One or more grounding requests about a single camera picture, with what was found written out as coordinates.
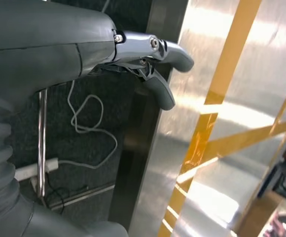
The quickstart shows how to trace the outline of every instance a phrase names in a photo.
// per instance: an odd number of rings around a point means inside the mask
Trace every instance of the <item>robotic arm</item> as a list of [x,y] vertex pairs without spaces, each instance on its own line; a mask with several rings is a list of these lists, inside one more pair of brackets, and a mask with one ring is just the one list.
[[135,74],[164,110],[174,106],[155,63],[186,72],[193,61],[177,44],[154,35],[121,32],[107,15],[38,0],[0,0],[0,237],[125,237],[113,223],[80,228],[21,196],[8,163],[2,119],[33,94],[78,79],[98,66]]

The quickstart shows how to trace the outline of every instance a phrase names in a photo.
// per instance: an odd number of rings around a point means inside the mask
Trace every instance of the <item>black cable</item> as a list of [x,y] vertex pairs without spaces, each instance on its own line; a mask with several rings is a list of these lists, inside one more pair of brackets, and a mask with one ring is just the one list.
[[[64,211],[64,199],[63,199],[62,195],[60,195],[57,190],[58,189],[54,189],[50,182],[50,178],[49,178],[49,174],[48,173],[45,173],[45,176],[47,177],[47,182],[48,182],[48,185],[52,190],[53,193],[55,193],[57,194],[60,199],[60,201],[62,202],[62,209],[60,210],[60,212],[60,215],[62,215],[63,212]],[[47,199],[45,198],[45,203],[48,207],[49,207],[49,205],[47,203]]]

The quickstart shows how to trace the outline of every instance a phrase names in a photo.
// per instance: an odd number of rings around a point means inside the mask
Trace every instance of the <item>metal rod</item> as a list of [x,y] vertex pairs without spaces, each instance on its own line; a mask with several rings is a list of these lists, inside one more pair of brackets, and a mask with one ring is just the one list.
[[55,202],[54,204],[50,205],[50,209],[54,211],[54,210],[62,208],[63,206],[69,206],[71,204],[82,201],[82,200],[88,199],[90,197],[102,194],[109,190],[112,190],[114,188],[115,188],[115,184],[107,184],[107,185],[106,184],[106,185],[100,186],[98,188],[88,190],[81,194],[68,197],[68,198],[64,199],[63,200],[64,202],[63,203],[62,201]]
[[39,198],[45,196],[45,182],[45,127],[47,124],[47,97],[48,89],[39,93],[39,157],[38,157],[38,187]]

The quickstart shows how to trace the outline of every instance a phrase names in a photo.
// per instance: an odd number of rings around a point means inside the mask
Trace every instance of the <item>dark gray carpet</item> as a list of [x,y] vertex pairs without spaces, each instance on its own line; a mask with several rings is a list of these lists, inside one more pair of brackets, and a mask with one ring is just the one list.
[[[105,0],[57,0],[65,4],[100,10]],[[144,32],[152,0],[111,0],[106,13],[114,20],[117,28]],[[75,108],[79,107],[88,94],[95,94],[104,105],[103,119],[100,128],[114,134],[118,147],[111,159],[97,170],[91,170],[72,165],[60,165],[51,172],[50,180],[54,188],[79,189],[85,185],[89,189],[115,180],[124,132],[135,83],[137,79],[129,74],[104,73],[96,77],[86,77],[76,82],[72,95]],[[112,138],[103,133],[78,134],[70,125],[72,113],[66,98],[70,82],[48,89],[47,114],[46,158],[69,159],[89,164],[97,164],[113,148]],[[89,100],[79,116],[79,124],[92,126],[100,118],[100,106],[95,100]],[[16,167],[37,162],[38,155],[38,94],[32,96],[22,111],[9,119],[12,135],[7,142],[14,148],[10,159]],[[20,184],[26,197],[36,199],[28,180]],[[51,190],[47,186],[47,194]],[[91,197],[66,208],[63,216],[77,223],[106,220],[112,191]],[[51,201],[57,201],[53,196]]]

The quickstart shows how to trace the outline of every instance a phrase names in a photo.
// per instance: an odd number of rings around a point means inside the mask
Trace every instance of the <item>reflective metal surface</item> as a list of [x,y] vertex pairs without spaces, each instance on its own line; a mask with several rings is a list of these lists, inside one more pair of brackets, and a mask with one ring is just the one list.
[[[171,76],[177,105],[161,112],[131,237],[168,236],[160,234],[161,226],[175,237],[235,236],[269,167],[286,147],[286,0],[262,1],[225,98],[205,104],[238,3],[189,1],[180,43],[195,66]],[[166,3],[154,1],[155,9],[161,4]],[[171,30],[158,27],[153,33],[161,38]],[[181,173],[200,115],[217,113],[204,145],[210,159]],[[188,192],[180,187],[192,177]],[[186,197],[180,213],[169,205],[174,192]]]
[[45,196],[45,183],[45,129],[47,126],[47,99],[48,89],[39,93],[39,141],[38,141],[38,187],[39,198]]

